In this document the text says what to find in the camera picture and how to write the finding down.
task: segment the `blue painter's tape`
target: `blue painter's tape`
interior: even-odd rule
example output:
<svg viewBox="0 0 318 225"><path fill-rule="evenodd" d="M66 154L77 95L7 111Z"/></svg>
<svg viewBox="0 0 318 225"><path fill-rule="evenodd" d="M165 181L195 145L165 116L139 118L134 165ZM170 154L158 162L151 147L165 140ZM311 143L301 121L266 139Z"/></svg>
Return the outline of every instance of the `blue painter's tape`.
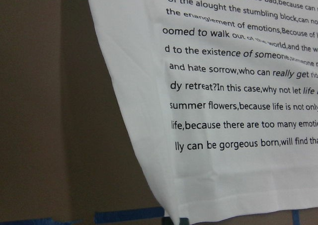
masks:
<svg viewBox="0 0 318 225"><path fill-rule="evenodd" d="M299 210L292 210L293 225L300 225Z"/></svg>
<svg viewBox="0 0 318 225"><path fill-rule="evenodd" d="M162 218L164 209L162 207L133 209L125 211L114 211L105 213L95 213L96 224L116 223L140 219Z"/></svg>
<svg viewBox="0 0 318 225"><path fill-rule="evenodd" d="M23 221L11 221L11 222L3 222L0 225L72 225L80 223L81 221L73 221L73 222L56 222L51 218L47 219L34 219L34 220L23 220Z"/></svg>

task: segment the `brown cardboard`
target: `brown cardboard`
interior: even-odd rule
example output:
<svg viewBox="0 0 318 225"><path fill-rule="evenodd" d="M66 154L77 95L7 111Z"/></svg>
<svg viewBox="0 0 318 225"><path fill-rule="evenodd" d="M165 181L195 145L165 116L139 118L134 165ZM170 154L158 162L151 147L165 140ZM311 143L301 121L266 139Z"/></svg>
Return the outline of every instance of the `brown cardboard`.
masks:
<svg viewBox="0 0 318 225"><path fill-rule="evenodd" d="M159 206L134 156L87 0L0 0L0 222ZM318 223L317 209L300 212ZM160 219L117 224L160 224ZM215 225L291 225L290 211Z"/></svg>

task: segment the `dark background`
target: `dark background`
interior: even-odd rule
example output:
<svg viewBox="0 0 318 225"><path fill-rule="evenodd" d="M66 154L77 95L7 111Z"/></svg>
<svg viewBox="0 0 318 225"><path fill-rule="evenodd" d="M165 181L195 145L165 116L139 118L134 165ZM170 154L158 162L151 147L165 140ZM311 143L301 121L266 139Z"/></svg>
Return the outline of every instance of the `dark background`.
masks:
<svg viewBox="0 0 318 225"><path fill-rule="evenodd" d="M157 207L87 0L0 0L0 222ZM300 212L318 223L318 209ZM159 225L160 219L117 223ZM214 225L291 225L291 211Z"/></svg>

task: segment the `fabric banner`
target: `fabric banner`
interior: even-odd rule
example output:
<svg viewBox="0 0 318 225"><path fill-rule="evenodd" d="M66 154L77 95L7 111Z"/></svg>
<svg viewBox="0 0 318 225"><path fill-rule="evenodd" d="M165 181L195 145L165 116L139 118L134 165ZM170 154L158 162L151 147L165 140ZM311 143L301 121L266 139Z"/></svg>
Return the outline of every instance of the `fabric banner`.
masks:
<svg viewBox="0 0 318 225"><path fill-rule="evenodd" d="M175 224L318 206L318 0L89 4L135 154Z"/></svg>

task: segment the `brown wall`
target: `brown wall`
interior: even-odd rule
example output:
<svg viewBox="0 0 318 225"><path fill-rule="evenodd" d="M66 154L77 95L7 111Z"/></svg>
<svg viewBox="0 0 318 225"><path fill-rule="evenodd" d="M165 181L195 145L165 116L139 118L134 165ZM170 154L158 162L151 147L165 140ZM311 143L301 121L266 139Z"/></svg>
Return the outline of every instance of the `brown wall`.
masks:
<svg viewBox="0 0 318 225"><path fill-rule="evenodd" d="M0 0L0 222L156 207L87 0ZM318 210L301 211L316 225ZM160 224L160 219L120 224ZM290 211L215 225L291 225Z"/></svg>

